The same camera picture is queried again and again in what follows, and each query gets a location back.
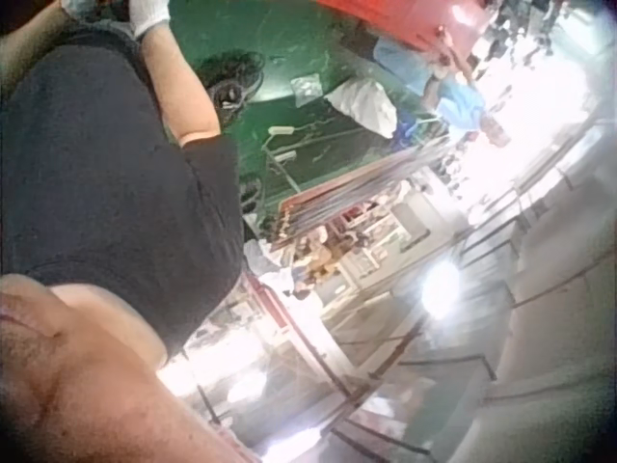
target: skin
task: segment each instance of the skin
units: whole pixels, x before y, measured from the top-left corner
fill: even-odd
[[[142,53],[163,118],[181,146],[221,134],[214,105],[188,65],[168,24],[151,28]]]
[[[0,279],[0,395],[47,462],[236,462],[132,350],[26,277]]]

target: floor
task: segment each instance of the floor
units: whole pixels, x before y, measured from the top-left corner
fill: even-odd
[[[325,111],[320,105],[297,109],[291,79],[317,72],[327,92],[350,74],[331,57],[335,14],[314,2],[172,0],[171,10],[175,36],[191,65],[237,48],[266,58],[261,89],[229,130],[243,174],[263,170],[260,147],[269,126],[299,126]]]

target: hand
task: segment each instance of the hand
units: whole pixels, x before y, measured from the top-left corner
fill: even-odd
[[[153,26],[170,20],[169,0],[130,0],[129,12],[135,38]]]
[[[102,3],[100,0],[60,0],[62,9],[76,21],[94,19]]]

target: white cloth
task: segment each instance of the white cloth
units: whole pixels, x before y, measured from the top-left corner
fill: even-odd
[[[170,20],[169,0],[130,0],[129,12],[136,38],[156,24]]]
[[[272,245],[265,239],[251,239],[244,243],[244,256],[256,277],[281,270],[282,250],[271,252]]]
[[[282,268],[276,272],[264,273],[257,278],[263,285],[269,286],[277,293],[281,302],[285,304],[285,300],[289,299],[284,295],[285,291],[292,292],[295,284],[291,275],[291,267]]]
[[[385,138],[396,130],[396,108],[384,87],[373,79],[350,79],[340,84],[326,99],[345,116]]]

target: green floor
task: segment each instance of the green floor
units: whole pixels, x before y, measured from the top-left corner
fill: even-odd
[[[334,16],[316,3],[172,0],[171,8],[174,33],[191,65],[233,48],[266,57],[265,80],[255,101],[229,129],[239,146],[242,173],[262,171],[260,147],[269,126],[314,117],[295,107],[291,79],[318,72],[329,90],[349,75],[330,56]]]
[[[172,0],[171,9],[174,33],[192,66],[198,67],[210,55],[237,48],[266,58],[261,89],[227,132],[239,148],[241,175],[262,179],[263,204],[270,210],[294,190],[283,176],[265,169],[261,147],[268,127],[328,122],[314,130],[278,137],[275,147],[359,127],[324,99],[296,108],[291,79],[318,73],[327,93],[352,75],[368,75],[384,84],[395,105],[411,108],[409,93],[401,92],[400,82],[394,82],[391,74],[338,45],[342,31],[352,30],[357,20],[314,1]],[[297,150],[296,160],[285,164],[285,169],[304,190],[378,158],[386,144],[379,135],[360,129],[360,133],[356,130]]]

